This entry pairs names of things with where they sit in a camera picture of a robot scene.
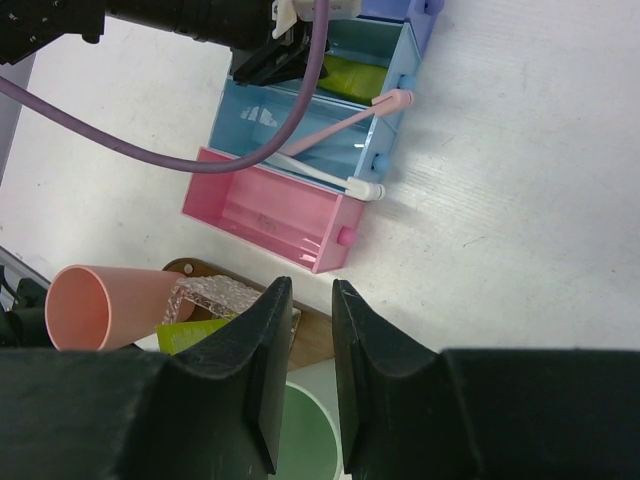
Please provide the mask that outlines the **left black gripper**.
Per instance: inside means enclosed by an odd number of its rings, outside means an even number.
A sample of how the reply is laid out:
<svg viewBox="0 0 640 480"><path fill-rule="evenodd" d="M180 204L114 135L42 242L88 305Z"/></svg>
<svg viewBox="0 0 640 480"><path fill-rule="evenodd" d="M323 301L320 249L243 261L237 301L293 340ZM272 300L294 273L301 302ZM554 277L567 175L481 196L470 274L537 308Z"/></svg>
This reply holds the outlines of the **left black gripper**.
<svg viewBox="0 0 640 480"><path fill-rule="evenodd" d="M241 86L269 86L303 78L311 41L310 29L291 29L274 39L272 5L263 0L110 0L106 14L235 48L233 81Z"/></svg>

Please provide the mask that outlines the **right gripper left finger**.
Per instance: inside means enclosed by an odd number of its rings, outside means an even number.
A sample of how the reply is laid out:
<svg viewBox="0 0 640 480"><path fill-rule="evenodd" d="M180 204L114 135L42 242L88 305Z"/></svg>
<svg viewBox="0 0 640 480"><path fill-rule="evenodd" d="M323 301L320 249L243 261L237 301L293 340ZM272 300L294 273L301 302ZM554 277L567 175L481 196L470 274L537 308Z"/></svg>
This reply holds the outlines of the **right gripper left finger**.
<svg viewBox="0 0 640 480"><path fill-rule="evenodd" d="M293 289L168 356L1 352L5 479L265 479L278 463Z"/></svg>

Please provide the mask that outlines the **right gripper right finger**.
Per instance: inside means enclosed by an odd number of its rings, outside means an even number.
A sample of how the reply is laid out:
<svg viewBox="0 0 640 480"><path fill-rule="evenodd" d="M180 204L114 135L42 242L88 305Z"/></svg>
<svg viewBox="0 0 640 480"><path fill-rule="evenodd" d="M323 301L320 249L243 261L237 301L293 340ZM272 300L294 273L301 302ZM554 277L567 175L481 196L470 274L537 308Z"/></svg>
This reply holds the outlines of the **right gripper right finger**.
<svg viewBox="0 0 640 480"><path fill-rule="evenodd" d="M345 471L355 479L635 479L639 355L433 351L332 287Z"/></svg>

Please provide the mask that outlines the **pink plastic cup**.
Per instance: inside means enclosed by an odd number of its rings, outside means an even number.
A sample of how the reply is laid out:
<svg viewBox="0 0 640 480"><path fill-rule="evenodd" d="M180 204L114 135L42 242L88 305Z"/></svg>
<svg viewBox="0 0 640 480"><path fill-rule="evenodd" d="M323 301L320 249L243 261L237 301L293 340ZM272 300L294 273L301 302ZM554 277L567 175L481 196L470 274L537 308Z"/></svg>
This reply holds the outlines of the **pink plastic cup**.
<svg viewBox="0 0 640 480"><path fill-rule="evenodd" d="M115 350L153 334L165 317L178 272L73 265L53 279L45 323L62 351Z"/></svg>

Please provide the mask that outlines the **green plastic cup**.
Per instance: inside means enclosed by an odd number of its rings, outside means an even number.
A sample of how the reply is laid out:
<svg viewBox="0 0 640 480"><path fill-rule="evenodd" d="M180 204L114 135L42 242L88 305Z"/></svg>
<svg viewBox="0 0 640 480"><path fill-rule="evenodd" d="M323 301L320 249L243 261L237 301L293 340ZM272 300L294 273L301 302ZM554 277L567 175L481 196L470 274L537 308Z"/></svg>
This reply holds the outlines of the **green plastic cup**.
<svg viewBox="0 0 640 480"><path fill-rule="evenodd" d="M310 391L287 382L276 473L270 479L334 480L342 475L338 431L329 410Z"/></svg>

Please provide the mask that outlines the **clear textured plastic box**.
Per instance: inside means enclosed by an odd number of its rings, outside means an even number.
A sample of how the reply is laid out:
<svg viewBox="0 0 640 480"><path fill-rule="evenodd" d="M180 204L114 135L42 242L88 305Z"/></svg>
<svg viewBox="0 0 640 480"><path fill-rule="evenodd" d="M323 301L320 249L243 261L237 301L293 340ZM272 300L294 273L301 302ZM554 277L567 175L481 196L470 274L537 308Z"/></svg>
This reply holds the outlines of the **clear textured plastic box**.
<svg viewBox="0 0 640 480"><path fill-rule="evenodd" d="M229 323L189 349L225 353L273 348L287 355L301 312L293 306L292 284L277 278L260 293L228 276L190 277L172 288L163 324L225 318Z"/></svg>

